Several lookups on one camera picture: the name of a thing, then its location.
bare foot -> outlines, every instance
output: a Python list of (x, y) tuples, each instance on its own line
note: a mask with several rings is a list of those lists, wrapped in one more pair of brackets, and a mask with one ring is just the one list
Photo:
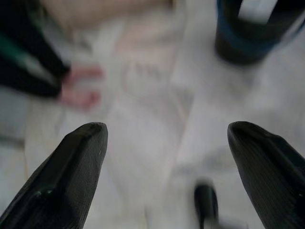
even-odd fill
[(59, 101), (74, 108), (89, 110), (101, 100), (99, 92), (77, 90), (63, 85)]
[(103, 70), (100, 66), (72, 66), (69, 73), (64, 78), (64, 83), (73, 84), (84, 78), (102, 78)]

black trash bin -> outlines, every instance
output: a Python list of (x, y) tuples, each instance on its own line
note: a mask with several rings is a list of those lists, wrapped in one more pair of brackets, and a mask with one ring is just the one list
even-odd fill
[(216, 52), (234, 64), (252, 64), (281, 41), (305, 9), (304, 0), (279, 0), (267, 24), (238, 18), (242, 0), (217, 0)]

black shoe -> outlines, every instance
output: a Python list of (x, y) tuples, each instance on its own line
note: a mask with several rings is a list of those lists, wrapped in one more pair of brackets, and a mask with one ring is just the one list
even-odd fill
[(218, 221), (218, 202), (213, 186), (204, 183), (196, 185), (194, 202), (200, 229), (204, 228), (204, 221), (207, 219)]

marble floor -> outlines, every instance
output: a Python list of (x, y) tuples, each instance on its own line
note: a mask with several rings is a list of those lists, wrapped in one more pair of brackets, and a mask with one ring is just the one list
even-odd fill
[[(103, 102), (89, 113), (34, 98), (19, 106), (24, 113), (12, 109), (11, 120), (24, 114), (12, 132), (24, 140), (0, 142), (0, 213), (63, 136), (98, 121), (109, 142), (85, 229), (197, 229), (192, 196), (202, 179), (215, 185), (221, 220), (263, 229), (226, 130), (254, 122), (305, 156), (305, 33), (258, 66), (235, 67), (214, 53), (215, 29), (214, 0), (118, 18), (79, 32), (78, 44), (46, 24), (65, 60), (105, 69), (104, 82), (82, 82), (101, 90)], [(1, 133), (8, 128), (1, 124)]]

black plastic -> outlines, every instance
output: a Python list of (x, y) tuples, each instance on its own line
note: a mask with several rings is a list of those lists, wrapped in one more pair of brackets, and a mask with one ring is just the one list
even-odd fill
[(266, 229), (305, 228), (305, 159), (282, 137), (249, 122), (229, 125), (244, 188)]
[(0, 229), (82, 229), (107, 149), (105, 124), (66, 135), (0, 217)]
[[(222, 12), (231, 30), (241, 39), (252, 44), (278, 42), (305, 9), (304, 1), (278, 1), (267, 24), (258, 24), (238, 18), (241, 0), (221, 0)], [(220, 57), (234, 64), (253, 64), (260, 62), (265, 53), (245, 53), (239, 44), (228, 43), (225, 34), (217, 26), (215, 49)]]
[(204, 228), (206, 220), (218, 221), (218, 202), (212, 185), (198, 184), (194, 191), (194, 203), (201, 229)]

